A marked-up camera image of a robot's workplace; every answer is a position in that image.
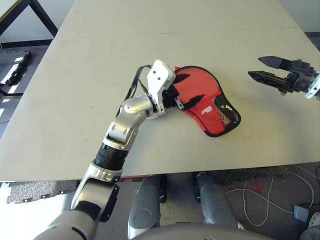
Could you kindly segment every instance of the white cable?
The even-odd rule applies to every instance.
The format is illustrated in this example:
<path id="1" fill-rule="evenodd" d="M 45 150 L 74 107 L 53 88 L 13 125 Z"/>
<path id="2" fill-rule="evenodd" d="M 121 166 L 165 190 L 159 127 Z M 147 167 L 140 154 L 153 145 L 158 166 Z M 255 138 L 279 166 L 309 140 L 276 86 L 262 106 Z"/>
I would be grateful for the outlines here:
<path id="1" fill-rule="evenodd" d="M 272 183 L 274 182 L 274 176 L 272 176 L 272 180 L 271 180 L 271 183 L 270 183 L 270 187 L 269 187 L 269 190 L 268 190 L 268 197 L 267 197 L 267 203 L 266 203 L 266 216 L 265 216 L 265 219 L 260 223 L 260 224 L 255 224 L 253 223 L 250 218 L 248 217 L 248 214 L 247 214 L 247 210 L 246 210 L 246 199 L 245 199 L 245 191 L 242 190 L 242 199 L 243 199 L 243 209 L 244 209 L 244 214 L 245 214 L 245 217 L 246 219 L 249 221 L 249 223 L 251 223 L 253 226 L 256 226 L 256 227 L 260 227 L 262 226 L 263 224 L 265 224 L 265 222 L 267 221 L 268 219 L 268 216 L 269 216 L 269 197 L 270 197 L 270 190 L 271 190 L 271 187 L 272 187 Z M 243 188 L 245 189 L 246 188 L 246 185 L 248 183 L 248 180 L 245 182 Z"/>
<path id="2" fill-rule="evenodd" d="M 311 200 L 311 203 L 309 205 L 309 207 L 307 207 L 307 209 L 311 208 L 312 204 L 314 203 L 314 189 L 312 188 L 312 186 L 310 185 L 309 182 L 307 182 L 307 180 L 305 180 L 303 177 L 293 173 L 293 172 L 289 172 L 289 174 L 292 174 L 298 178 L 300 178 L 301 180 L 303 180 L 311 189 L 311 193 L 312 193 L 312 200 Z M 270 187 L 269 187 L 269 190 L 268 190 L 268 195 L 267 195 L 267 198 L 265 198 L 264 196 L 260 195 L 259 193 L 256 193 L 255 191 L 252 191 L 252 190 L 249 190 L 249 189 L 246 189 L 246 185 L 248 183 L 248 180 L 245 182 L 243 188 L 238 188 L 238 189 L 232 189 L 232 190 L 229 190 L 229 191 L 226 191 L 225 194 L 227 193 L 230 193 L 230 192 L 234 192 L 234 191 L 242 191 L 242 198 L 243 198 L 243 208 L 244 208 L 244 214 L 245 214 L 245 217 L 246 219 L 253 225 L 253 226 L 256 226 L 256 227 L 259 227 L 259 226 L 262 226 L 268 219 L 268 216 L 269 216 L 269 204 L 272 204 L 274 205 L 276 208 L 286 212 L 286 213 L 290 213 L 290 214 L 293 214 L 294 212 L 293 211 L 289 211 L 289 210 L 286 210 L 280 206 L 278 206 L 277 204 L 275 204 L 274 202 L 270 201 L 270 191 L 271 191 L 271 187 L 272 187 L 272 184 L 274 182 L 274 176 L 272 177 L 272 180 L 271 180 L 271 184 L 270 184 Z M 247 215 L 247 210 L 246 210 L 246 201 L 245 201 L 245 195 L 244 195 L 244 192 L 245 191 L 248 191 L 250 193 L 253 193 L 257 196 L 259 196 L 260 198 L 264 199 L 265 201 L 267 201 L 267 209 L 266 209 L 266 216 L 265 216 L 265 219 L 262 221 L 262 223 L 260 224 L 254 224 L 248 217 Z"/>
<path id="3" fill-rule="evenodd" d="M 310 187 L 311 193 L 312 193 L 312 200 L 311 200 L 310 205 L 309 205 L 306 209 L 311 208 L 312 204 L 314 204 L 314 195 L 315 195 L 315 194 L 314 194 L 314 189 L 312 188 L 312 186 L 310 185 L 310 183 L 307 182 L 307 180 L 305 180 L 304 178 L 302 178 L 302 177 L 299 176 L 298 174 L 295 174 L 295 173 L 293 173 L 293 172 L 289 172 L 289 173 L 292 174 L 292 175 L 295 175 L 295 176 L 298 177 L 298 178 L 300 178 L 300 179 L 303 180 L 306 184 L 308 184 L 308 186 Z"/>
<path id="4" fill-rule="evenodd" d="M 10 117 L 8 120 L 5 120 L 5 121 L 0 122 L 0 124 L 4 124 L 4 123 L 6 123 L 6 122 L 9 122 L 10 120 L 11 120 L 11 117 Z"/>
<path id="5" fill-rule="evenodd" d="M 304 168 L 298 166 L 298 165 L 295 165 L 295 164 L 291 164 L 292 166 L 295 166 L 297 167 L 298 169 L 301 169 L 302 171 L 306 172 L 307 174 L 311 175 L 312 177 L 316 178 L 316 179 L 320 179 L 320 177 L 316 176 L 316 175 L 313 175 L 311 172 L 308 172 L 307 170 L 305 170 Z"/>
<path id="6" fill-rule="evenodd" d="M 240 191 L 240 190 L 248 191 L 248 192 L 253 193 L 253 194 L 255 194 L 255 195 L 259 196 L 260 198 L 262 198 L 262 199 L 264 199 L 264 200 L 268 201 L 268 199 L 266 199 L 264 196 L 260 195 L 259 193 L 256 193 L 255 191 L 252 191 L 252 190 L 250 190 L 250 189 L 246 189 L 246 188 L 237 188 L 237 189 L 232 189 L 232 190 L 226 191 L 226 192 L 225 192 L 225 194 L 228 194 L 228 193 L 230 193 L 230 192 L 234 192 L 234 191 Z M 284 211 L 284 212 L 287 212 L 287 213 L 289 213 L 289 214 L 293 214 L 293 213 L 294 213 L 293 211 L 289 211 L 289 210 L 283 209 L 282 207 L 278 206 L 277 204 L 275 204 L 274 202 L 272 202 L 272 201 L 270 201 L 270 200 L 269 200 L 269 203 L 270 203 L 270 204 L 272 204 L 273 206 L 275 206 L 276 208 L 278 208 L 278 209 L 280 209 L 280 210 Z"/>

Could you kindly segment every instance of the wall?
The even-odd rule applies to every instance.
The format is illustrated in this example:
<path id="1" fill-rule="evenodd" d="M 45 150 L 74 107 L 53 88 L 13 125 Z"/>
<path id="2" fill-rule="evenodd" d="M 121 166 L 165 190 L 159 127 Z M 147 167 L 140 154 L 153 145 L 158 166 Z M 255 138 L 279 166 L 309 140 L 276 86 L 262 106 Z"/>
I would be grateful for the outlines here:
<path id="1" fill-rule="evenodd" d="M 75 0 L 38 0 L 59 28 Z M 320 32 L 320 0 L 278 0 L 305 32 Z M 46 27 L 27 7 L 0 36 L 0 43 L 52 39 Z"/>
<path id="2" fill-rule="evenodd" d="M 75 0 L 38 0 L 57 28 Z M 0 43 L 52 39 L 52 35 L 28 6 L 0 36 Z"/>
<path id="3" fill-rule="evenodd" d="M 320 0 L 278 0 L 278 2 L 304 32 L 320 32 Z"/>

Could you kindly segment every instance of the table surface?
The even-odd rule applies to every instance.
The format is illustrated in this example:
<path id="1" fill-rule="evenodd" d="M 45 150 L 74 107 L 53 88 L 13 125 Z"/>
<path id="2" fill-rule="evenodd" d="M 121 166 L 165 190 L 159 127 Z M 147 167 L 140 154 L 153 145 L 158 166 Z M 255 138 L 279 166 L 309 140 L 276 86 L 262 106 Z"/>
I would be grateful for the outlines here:
<path id="1" fill-rule="evenodd" d="M 124 176 L 319 161 L 319 102 L 252 80 L 248 71 L 287 75 L 262 56 L 320 68 L 276 0 L 76 0 L 0 141 L 0 181 L 81 179 L 136 70 L 155 59 L 209 70 L 242 121 L 211 138 L 168 109 L 141 126 Z"/>
<path id="2" fill-rule="evenodd" d="M 22 0 L 0 1 L 0 22 L 14 9 Z"/>

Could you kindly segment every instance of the black strap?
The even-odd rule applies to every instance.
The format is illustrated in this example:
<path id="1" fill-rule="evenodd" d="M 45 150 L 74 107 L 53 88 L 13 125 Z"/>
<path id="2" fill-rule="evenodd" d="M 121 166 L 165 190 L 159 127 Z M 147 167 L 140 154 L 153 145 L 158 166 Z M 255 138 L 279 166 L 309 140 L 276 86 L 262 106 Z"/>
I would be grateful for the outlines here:
<path id="1" fill-rule="evenodd" d="M 125 96 L 124 101 L 127 100 L 127 99 L 131 99 L 131 98 L 134 97 L 134 95 L 135 95 L 135 93 L 136 93 L 136 91 L 137 91 L 138 83 L 140 83 L 141 88 L 142 88 L 142 90 L 144 91 L 144 93 L 147 94 L 147 95 L 149 94 L 148 89 L 144 86 L 144 84 L 143 84 L 143 83 L 141 82 L 141 80 L 139 79 L 139 77 L 140 77 L 140 75 L 141 75 L 141 72 L 142 72 L 142 70 L 143 70 L 144 68 L 149 68 L 149 69 L 151 69 L 151 68 L 152 68 L 152 65 L 145 65 L 145 66 L 141 66 L 141 67 L 138 68 L 138 70 L 136 71 L 136 74 L 135 74 L 135 76 L 134 76 L 133 82 L 132 82 L 132 84 L 131 84 L 131 87 L 129 88 L 128 93 L 127 93 L 126 96 Z M 119 112 L 120 112 L 120 108 L 118 109 L 118 112 L 116 113 L 115 116 L 118 116 Z"/>

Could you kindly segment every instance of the red pouch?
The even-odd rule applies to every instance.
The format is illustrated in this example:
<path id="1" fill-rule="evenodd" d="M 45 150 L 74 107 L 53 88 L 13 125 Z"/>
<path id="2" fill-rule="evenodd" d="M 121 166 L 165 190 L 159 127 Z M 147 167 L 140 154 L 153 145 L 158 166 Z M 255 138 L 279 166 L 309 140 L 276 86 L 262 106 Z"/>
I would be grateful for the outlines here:
<path id="1" fill-rule="evenodd" d="M 184 112 L 196 120 L 205 134 L 218 137 L 239 125 L 241 116 L 225 97 L 214 75 L 198 66 L 184 66 L 175 73 L 189 75 L 174 87 L 184 106 L 199 97 L 200 100 L 186 107 Z"/>

